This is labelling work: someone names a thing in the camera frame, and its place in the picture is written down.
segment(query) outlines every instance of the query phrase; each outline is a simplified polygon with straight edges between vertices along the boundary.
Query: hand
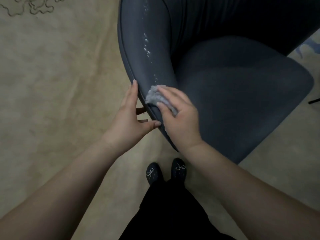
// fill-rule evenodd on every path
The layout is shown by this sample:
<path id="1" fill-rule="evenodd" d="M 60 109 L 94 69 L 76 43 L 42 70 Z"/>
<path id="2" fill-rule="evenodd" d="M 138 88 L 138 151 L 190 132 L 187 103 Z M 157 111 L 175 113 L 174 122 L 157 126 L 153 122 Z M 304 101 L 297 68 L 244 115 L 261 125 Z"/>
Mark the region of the hand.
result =
<path id="1" fill-rule="evenodd" d="M 171 87 L 158 86 L 158 91 L 178 110 L 177 116 L 173 117 L 165 104 L 157 104 L 166 132 L 177 149 L 184 153 L 187 149 L 203 143 L 199 131 L 198 110 L 188 96 Z"/>
<path id="2" fill-rule="evenodd" d="M 116 152 L 121 156 L 134 147 L 146 134 L 159 127 L 161 122 L 137 120 L 137 115 L 146 112 L 145 108 L 136 108 L 138 101 L 138 83 L 133 81 L 121 102 L 110 128 L 103 135 Z"/>

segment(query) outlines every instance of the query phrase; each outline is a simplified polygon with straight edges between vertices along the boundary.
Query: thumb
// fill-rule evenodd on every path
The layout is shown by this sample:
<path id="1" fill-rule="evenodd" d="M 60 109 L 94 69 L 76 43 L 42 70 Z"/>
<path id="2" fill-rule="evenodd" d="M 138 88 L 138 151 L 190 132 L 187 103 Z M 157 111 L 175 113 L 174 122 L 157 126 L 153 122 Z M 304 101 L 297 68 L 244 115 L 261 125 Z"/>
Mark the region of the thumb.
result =
<path id="1" fill-rule="evenodd" d="M 154 130 L 155 128 L 158 128 L 160 125 L 161 125 L 161 122 L 157 120 L 142 123 L 144 135 L 148 134 L 150 131 Z"/>
<path id="2" fill-rule="evenodd" d="M 163 121 L 173 118 L 171 110 L 164 103 L 157 103 L 157 106 L 160 109 Z"/>

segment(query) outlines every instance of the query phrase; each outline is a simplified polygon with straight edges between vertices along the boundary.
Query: black chair leg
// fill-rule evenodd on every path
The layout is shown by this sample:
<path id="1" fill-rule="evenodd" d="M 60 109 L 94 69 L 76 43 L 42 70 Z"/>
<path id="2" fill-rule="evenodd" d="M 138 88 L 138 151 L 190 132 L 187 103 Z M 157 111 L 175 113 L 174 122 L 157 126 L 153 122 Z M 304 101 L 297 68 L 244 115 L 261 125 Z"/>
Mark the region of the black chair leg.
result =
<path id="1" fill-rule="evenodd" d="M 318 98 L 316 100 L 312 100 L 312 101 L 308 102 L 308 104 L 313 104 L 313 103 L 316 103 L 316 102 L 320 102 L 320 98 Z"/>

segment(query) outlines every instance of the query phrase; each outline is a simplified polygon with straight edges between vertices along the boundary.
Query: gray cloth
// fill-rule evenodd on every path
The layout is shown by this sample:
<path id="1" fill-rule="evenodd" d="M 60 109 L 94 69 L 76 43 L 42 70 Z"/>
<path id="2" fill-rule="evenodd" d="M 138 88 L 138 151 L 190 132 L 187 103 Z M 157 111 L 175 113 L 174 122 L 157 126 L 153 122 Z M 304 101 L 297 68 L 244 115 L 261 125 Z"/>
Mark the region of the gray cloth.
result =
<path id="1" fill-rule="evenodd" d="M 158 86 L 151 86 L 148 94 L 146 95 L 145 102 L 146 104 L 153 104 L 155 106 L 157 106 L 158 102 L 164 103 L 171 110 L 174 117 L 178 114 L 177 109 L 173 107 L 170 102 L 158 91 Z"/>

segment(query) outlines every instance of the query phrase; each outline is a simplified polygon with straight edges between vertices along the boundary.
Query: black shoe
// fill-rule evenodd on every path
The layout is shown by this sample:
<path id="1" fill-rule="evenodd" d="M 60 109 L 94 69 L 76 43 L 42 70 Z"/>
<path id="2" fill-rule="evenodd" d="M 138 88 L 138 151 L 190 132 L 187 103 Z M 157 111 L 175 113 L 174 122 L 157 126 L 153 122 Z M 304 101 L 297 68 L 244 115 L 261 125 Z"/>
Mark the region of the black shoe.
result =
<path id="1" fill-rule="evenodd" d="M 146 168 L 146 178 L 151 185 L 155 181 L 164 181 L 160 166 L 156 163 L 150 163 Z"/>
<path id="2" fill-rule="evenodd" d="M 172 162 L 171 166 L 171 178 L 177 179 L 180 182 L 184 183 L 187 176 L 187 168 L 184 161 L 180 158 L 175 158 Z"/>

